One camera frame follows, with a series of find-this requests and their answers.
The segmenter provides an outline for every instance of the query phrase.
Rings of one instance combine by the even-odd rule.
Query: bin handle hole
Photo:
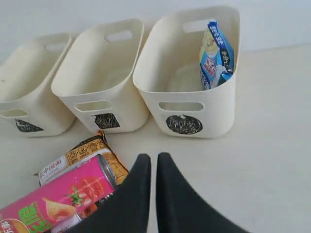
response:
[[[187,22],[182,25],[182,28],[185,33],[202,32],[207,28],[207,21],[208,19]]]
[[[45,49],[48,50],[49,52],[62,52],[64,48],[66,47],[66,45],[67,43],[65,42],[48,44],[48,45],[45,45]]]
[[[130,40],[133,38],[133,36],[134,35],[130,30],[124,30],[118,33],[109,34],[105,38],[109,43],[111,43],[117,41]]]
[[[112,105],[109,101],[93,101],[93,102],[79,103],[75,106],[75,108],[80,112],[89,112],[89,111],[111,109]]]
[[[165,111],[202,111],[204,105],[198,102],[160,102],[159,108]]]
[[[21,109],[11,109],[8,111],[0,111],[0,116],[4,118],[16,118],[28,116],[28,113]]]

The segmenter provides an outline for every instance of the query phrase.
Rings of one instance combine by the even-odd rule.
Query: storage bin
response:
[[[69,33],[35,38],[0,70],[0,116],[22,136],[58,135],[75,116],[51,91],[53,77],[74,41]]]
[[[214,138],[233,125],[235,73],[211,90],[201,84],[199,51],[208,19],[218,25],[235,51],[238,67],[240,15],[215,6],[163,17],[153,27],[133,75],[161,130],[174,136]]]
[[[149,111],[132,80],[143,36],[138,19],[91,28],[60,66],[52,91],[90,131],[129,132],[147,121]]]

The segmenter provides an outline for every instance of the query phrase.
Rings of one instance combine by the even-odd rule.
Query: blue snack bag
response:
[[[216,20],[207,23],[200,50],[200,69],[205,90],[225,83],[234,71],[234,50]]]

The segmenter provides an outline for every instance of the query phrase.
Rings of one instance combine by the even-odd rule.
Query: pink chip can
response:
[[[114,175],[99,154],[0,209],[0,233],[43,233],[111,194]]]

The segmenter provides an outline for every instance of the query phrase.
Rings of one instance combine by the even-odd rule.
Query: white floor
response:
[[[131,168],[139,153],[152,158],[149,233],[156,233],[157,154],[168,151],[190,184],[212,206],[254,233],[311,232],[311,46],[242,54],[236,119],[214,139],[163,134],[155,121],[134,133],[110,134]],[[36,173],[91,136],[78,121],[58,137],[16,138],[0,123],[0,206],[38,187]]]

